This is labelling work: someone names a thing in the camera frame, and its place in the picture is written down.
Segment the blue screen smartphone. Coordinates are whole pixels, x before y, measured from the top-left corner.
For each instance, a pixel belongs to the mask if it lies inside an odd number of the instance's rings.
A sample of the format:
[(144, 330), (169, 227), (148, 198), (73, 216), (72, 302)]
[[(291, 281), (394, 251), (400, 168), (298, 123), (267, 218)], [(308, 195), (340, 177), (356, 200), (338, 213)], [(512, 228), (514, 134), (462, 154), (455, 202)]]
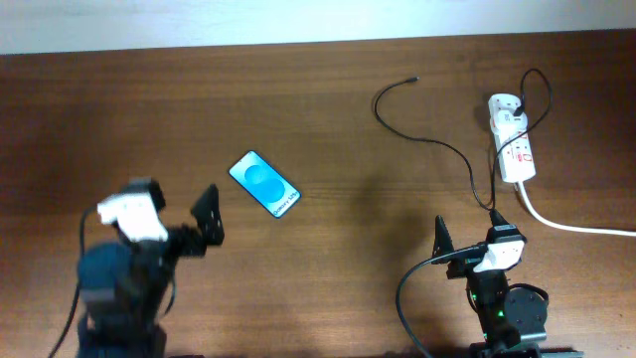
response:
[(302, 198), (301, 192), (254, 150), (233, 164), (229, 174), (275, 219), (282, 218)]

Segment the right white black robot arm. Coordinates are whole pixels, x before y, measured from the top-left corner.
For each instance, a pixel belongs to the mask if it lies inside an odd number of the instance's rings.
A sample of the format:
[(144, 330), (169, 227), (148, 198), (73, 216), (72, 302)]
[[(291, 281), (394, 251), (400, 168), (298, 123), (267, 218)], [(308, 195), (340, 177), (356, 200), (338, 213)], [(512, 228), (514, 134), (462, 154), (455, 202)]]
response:
[(549, 295), (526, 283), (509, 284), (506, 272), (522, 260), (527, 239), (496, 210), (486, 239), (455, 249), (443, 218), (435, 218), (432, 257), (446, 265), (449, 279), (464, 278), (484, 341), (469, 347), (472, 357), (539, 357), (547, 339)]

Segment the white USB charger adapter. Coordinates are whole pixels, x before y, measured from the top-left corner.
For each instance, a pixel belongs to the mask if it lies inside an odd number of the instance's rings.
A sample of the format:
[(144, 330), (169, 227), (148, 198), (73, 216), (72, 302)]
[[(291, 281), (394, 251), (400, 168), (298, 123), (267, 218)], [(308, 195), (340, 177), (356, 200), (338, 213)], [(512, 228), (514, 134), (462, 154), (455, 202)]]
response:
[(491, 130), (494, 134), (524, 131), (528, 127), (528, 118), (522, 113), (519, 116), (508, 110), (499, 111), (491, 115)]

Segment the white power strip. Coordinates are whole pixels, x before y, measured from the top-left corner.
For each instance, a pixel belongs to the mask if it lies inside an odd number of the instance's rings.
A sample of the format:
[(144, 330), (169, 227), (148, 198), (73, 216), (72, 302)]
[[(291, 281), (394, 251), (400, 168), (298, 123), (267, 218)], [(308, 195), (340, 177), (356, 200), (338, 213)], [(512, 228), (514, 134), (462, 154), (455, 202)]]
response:
[[(508, 110), (514, 116), (519, 116), (524, 113), (515, 114), (520, 106), (521, 100), (513, 94), (493, 94), (488, 100), (490, 120), (492, 114), (503, 110)], [(525, 133), (526, 130), (502, 134), (494, 134), (491, 130), (498, 152), (502, 180), (506, 183), (524, 182), (536, 175), (534, 156), (529, 136)]]

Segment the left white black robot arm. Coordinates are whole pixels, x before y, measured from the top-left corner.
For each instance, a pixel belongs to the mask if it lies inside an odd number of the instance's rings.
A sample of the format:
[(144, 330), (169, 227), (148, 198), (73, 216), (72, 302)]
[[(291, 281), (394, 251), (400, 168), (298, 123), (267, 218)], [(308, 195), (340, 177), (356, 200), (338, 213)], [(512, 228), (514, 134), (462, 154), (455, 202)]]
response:
[(165, 205), (153, 179), (133, 181), (97, 204), (101, 222), (118, 239), (89, 249), (77, 266), (86, 308), (78, 327), (80, 357), (164, 356), (167, 334), (159, 317), (171, 309), (162, 300), (176, 292), (178, 261), (201, 258), (225, 238), (216, 185), (193, 205), (194, 226), (164, 226), (159, 213)]

